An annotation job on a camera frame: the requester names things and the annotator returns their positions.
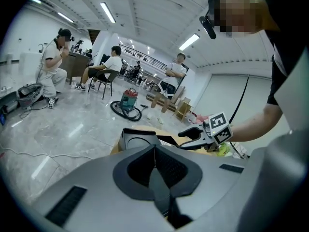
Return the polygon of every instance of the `gray marble floor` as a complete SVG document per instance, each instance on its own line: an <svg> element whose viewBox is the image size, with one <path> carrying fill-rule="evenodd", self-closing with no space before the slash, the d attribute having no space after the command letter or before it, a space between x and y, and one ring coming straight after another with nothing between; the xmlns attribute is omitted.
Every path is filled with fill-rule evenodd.
<svg viewBox="0 0 309 232"><path fill-rule="evenodd" d="M87 93L75 90L74 85L74 82L71 86L66 84L65 91L59 95L54 109L31 111L24 119L19 117L21 110L11 113L0 135L2 147L30 154L67 154L98 158L110 153L125 127L147 125L174 134L186 127L172 116L171 111L164 114L164 125L161 125L156 117L148 120L145 115L147 110L138 122L131 122L115 114L110 103L120 100L122 92L129 87L140 92L138 107L140 104L150 106L145 90L140 90L122 79L116 78L112 97L107 88L104 100L104 87ZM159 114L160 110L161 107L157 105L154 115ZM0 147L0 153L2 152L4 155L0 158L1 171L12 190L27 203L32 203L49 186L89 161L86 158L65 156L50 158L16 155Z"/></svg>

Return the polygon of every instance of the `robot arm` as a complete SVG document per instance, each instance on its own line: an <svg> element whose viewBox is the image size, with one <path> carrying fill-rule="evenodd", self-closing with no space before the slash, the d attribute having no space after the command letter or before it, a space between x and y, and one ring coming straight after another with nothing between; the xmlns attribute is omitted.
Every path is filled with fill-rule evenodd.
<svg viewBox="0 0 309 232"><path fill-rule="evenodd" d="M202 124L194 124L178 133L179 137L192 139L179 146L184 150L200 149L206 150L218 147L233 136L233 132L225 117L224 112L209 116Z"/></svg>

